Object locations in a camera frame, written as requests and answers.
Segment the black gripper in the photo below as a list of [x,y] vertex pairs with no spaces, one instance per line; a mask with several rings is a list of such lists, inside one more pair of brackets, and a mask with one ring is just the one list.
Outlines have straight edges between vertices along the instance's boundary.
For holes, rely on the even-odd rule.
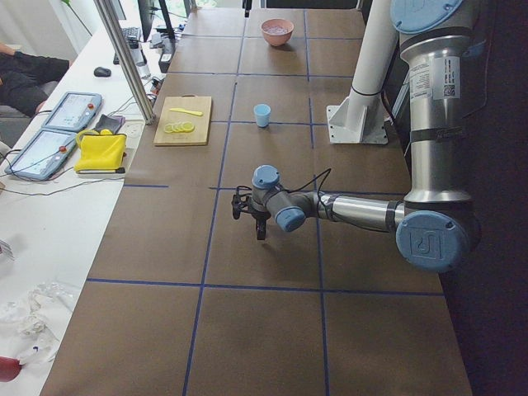
[[258,240],[266,239],[266,222],[271,217],[269,212],[260,210],[252,203],[252,188],[249,186],[236,186],[231,200],[232,216],[239,219],[241,213],[250,214],[257,222],[256,232]]

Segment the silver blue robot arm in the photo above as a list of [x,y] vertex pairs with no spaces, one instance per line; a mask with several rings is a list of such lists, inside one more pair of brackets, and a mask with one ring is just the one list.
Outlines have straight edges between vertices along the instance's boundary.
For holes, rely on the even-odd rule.
[[289,190],[279,171],[261,165],[239,187],[232,215],[251,215],[258,239],[273,219],[284,231],[307,218],[393,233],[400,254],[438,273],[463,262],[480,227],[460,174],[464,138],[461,60],[472,42],[478,1],[375,1],[349,95],[327,108],[334,144],[383,144],[387,113],[382,89],[394,52],[408,65],[412,187],[402,200],[372,200],[322,191]]

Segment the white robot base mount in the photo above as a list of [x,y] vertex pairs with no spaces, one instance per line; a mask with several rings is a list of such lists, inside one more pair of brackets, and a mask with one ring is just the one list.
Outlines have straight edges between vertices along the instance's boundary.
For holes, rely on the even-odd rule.
[[382,91],[398,40],[390,6],[386,0],[372,2],[350,93],[340,105],[327,107],[332,144],[388,143]]

